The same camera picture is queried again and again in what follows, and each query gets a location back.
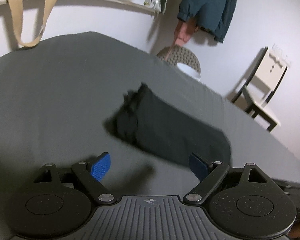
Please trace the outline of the round woven stool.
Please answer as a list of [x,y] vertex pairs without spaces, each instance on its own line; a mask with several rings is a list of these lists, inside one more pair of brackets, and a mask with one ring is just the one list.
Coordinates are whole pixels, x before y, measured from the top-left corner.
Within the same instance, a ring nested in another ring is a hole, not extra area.
[[173,45],[165,47],[157,53],[157,57],[177,67],[184,74],[199,81],[201,79],[200,62],[196,55],[187,48]]

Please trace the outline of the white black chair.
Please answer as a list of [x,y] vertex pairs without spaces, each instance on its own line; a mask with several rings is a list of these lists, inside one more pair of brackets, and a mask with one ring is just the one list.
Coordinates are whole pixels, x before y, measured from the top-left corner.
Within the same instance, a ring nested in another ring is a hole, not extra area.
[[253,119],[259,116],[266,121],[268,132],[281,125],[268,103],[281,85],[289,67],[277,51],[265,47],[245,83],[231,99],[231,102],[235,103],[242,97],[247,104],[245,113]]

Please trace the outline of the black garment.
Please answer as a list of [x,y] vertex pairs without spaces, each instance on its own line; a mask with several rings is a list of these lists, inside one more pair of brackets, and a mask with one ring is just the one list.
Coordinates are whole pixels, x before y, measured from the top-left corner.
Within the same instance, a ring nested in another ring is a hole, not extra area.
[[191,154],[208,163],[231,164],[231,146],[225,134],[174,108],[142,83],[129,90],[105,128],[113,136],[162,159],[188,166]]

